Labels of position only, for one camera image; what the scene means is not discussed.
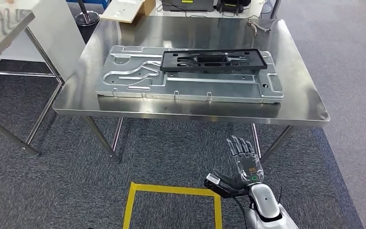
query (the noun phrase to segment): robotic hand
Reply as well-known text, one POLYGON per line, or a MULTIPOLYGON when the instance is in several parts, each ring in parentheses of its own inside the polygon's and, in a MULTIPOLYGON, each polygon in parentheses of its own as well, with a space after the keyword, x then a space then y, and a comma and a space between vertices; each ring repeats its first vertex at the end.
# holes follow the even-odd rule
POLYGON ((277 203, 270 187, 261 183, 264 173, 252 144, 235 136, 232 139, 234 142, 230 139, 227 142, 238 175, 230 178, 214 170, 214 174, 206 177, 204 186, 222 198, 249 196, 251 204, 244 213, 246 229, 298 229, 284 207, 277 203))

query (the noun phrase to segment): gray floor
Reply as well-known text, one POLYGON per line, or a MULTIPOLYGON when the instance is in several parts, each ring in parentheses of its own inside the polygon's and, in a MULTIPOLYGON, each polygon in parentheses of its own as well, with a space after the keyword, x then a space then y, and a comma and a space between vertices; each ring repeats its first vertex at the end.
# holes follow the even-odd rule
MULTIPOLYGON (((5 68, 41 71, 3 61, 5 68)), ((54 86, 53 79, 0 76, 0 123, 25 138, 54 86)), ((95 120, 110 139, 117 120, 95 120)), ((283 129, 257 128, 263 150, 283 129)), ((213 168, 232 174, 224 141, 232 134, 251 137, 243 124, 126 119, 122 163, 115 164, 81 119, 50 112, 33 144, 40 157, 0 136, 0 228, 121 228, 131 181, 203 187, 213 168)), ((299 128, 264 168, 277 196, 283 183, 282 204, 300 228, 362 228, 322 129, 299 128)), ((231 199, 223 200, 222 214, 224 228, 244 227, 231 199)), ((213 227, 212 198, 136 194, 130 228, 213 227)))
POLYGON ((366 0, 283 0, 278 16, 329 111, 325 133, 366 228, 366 0))

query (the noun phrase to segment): yellow floor marking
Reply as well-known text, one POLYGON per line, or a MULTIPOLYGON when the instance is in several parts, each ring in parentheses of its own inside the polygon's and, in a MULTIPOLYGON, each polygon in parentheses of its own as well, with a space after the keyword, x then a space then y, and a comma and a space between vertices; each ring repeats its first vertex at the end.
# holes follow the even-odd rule
POLYGON ((219 195, 214 196, 214 214, 215 229, 222 229, 221 197, 219 195))
POLYGON ((132 207, 134 205, 135 192, 160 192, 160 193, 174 193, 184 195, 195 196, 208 196, 214 197, 214 213, 215 213, 215 229, 222 229, 222 209, 221 209, 221 197, 209 189, 205 188, 193 188, 193 187, 174 187, 174 186, 161 186, 161 185, 145 185, 135 184, 131 182, 130 191, 128 193, 127 204, 125 206, 123 229, 130 228, 132 207))

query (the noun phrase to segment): electronic device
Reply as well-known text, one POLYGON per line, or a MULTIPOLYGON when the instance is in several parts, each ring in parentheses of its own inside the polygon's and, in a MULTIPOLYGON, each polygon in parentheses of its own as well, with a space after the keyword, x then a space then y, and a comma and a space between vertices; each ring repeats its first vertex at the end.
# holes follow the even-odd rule
POLYGON ((214 10, 214 0, 162 0, 163 11, 204 11, 214 10))

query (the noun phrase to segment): black plastic tray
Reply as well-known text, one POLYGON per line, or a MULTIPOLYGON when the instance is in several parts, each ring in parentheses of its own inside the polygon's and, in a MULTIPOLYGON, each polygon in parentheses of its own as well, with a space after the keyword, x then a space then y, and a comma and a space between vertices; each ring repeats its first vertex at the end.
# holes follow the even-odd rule
POLYGON ((165 51, 161 71, 204 72, 266 69, 258 49, 165 51))

